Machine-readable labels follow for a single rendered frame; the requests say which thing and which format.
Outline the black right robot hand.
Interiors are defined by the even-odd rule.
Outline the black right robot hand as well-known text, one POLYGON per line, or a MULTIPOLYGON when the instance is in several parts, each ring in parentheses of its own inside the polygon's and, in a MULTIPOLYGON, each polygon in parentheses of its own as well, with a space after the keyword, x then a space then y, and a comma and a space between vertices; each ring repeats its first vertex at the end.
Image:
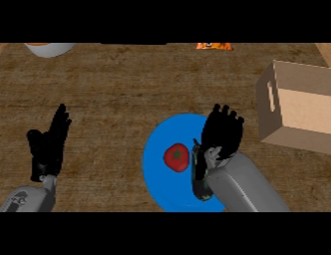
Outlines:
POLYGON ((201 147, 209 150, 219 147, 219 160, 228 159, 237 153, 243 140, 244 118, 228 105, 216 104, 201 133, 201 147))

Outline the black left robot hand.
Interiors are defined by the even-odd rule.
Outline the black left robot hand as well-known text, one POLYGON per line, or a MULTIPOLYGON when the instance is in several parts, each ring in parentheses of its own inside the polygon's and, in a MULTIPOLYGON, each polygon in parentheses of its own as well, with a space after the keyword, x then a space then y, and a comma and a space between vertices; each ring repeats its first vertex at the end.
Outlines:
POLYGON ((31 129, 27 132, 33 154, 33 175, 31 180, 42 182, 48 175, 58 176, 62 170, 64 151, 73 120, 67 112, 67 106, 59 105, 51 129, 40 132, 31 129))

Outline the brown cardboard box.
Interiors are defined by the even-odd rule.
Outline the brown cardboard box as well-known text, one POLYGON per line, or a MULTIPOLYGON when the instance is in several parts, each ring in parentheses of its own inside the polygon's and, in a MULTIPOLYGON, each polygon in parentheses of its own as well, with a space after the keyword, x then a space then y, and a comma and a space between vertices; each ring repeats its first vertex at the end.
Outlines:
POLYGON ((331 68, 272 61, 256 101, 261 140, 331 154, 331 68))

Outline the blue plate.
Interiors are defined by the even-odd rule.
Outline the blue plate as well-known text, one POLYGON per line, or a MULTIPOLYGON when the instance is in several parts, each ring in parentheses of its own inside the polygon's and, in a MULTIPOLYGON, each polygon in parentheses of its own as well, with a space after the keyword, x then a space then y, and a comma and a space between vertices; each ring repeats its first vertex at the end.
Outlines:
POLYGON ((160 207, 167 212, 221 212, 224 204, 216 197, 201 201, 193 192, 193 148, 201 138, 206 116, 179 114, 167 118, 153 131, 142 157, 142 170, 148 190, 160 207), (182 143, 190 152, 190 165, 175 172, 164 162, 166 150, 182 143))

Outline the red tomato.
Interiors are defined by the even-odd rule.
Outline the red tomato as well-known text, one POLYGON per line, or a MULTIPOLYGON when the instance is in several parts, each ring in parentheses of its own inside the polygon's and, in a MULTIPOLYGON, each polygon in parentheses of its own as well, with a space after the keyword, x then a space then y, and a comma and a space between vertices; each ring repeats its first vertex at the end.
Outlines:
POLYGON ((190 152, 188 148, 182 143, 175 143, 166 150, 164 155, 166 166, 175 172, 184 172, 190 165, 190 152))

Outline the orange packet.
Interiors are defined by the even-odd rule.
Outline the orange packet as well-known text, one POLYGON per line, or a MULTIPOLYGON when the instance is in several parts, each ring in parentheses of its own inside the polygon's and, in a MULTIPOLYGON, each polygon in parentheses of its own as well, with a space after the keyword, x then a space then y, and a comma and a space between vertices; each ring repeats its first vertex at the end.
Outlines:
POLYGON ((234 48, 230 43, 197 43, 198 50, 225 50, 233 51, 234 48))

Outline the white bowl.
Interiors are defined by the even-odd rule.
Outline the white bowl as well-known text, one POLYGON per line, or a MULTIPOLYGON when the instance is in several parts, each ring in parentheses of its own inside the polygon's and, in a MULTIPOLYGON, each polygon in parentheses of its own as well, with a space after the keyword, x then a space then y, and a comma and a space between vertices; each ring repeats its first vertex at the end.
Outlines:
POLYGON ((76 47, 74 43, 27 43, 25 46, 36 56, 55 58, 67 54, 76 47))

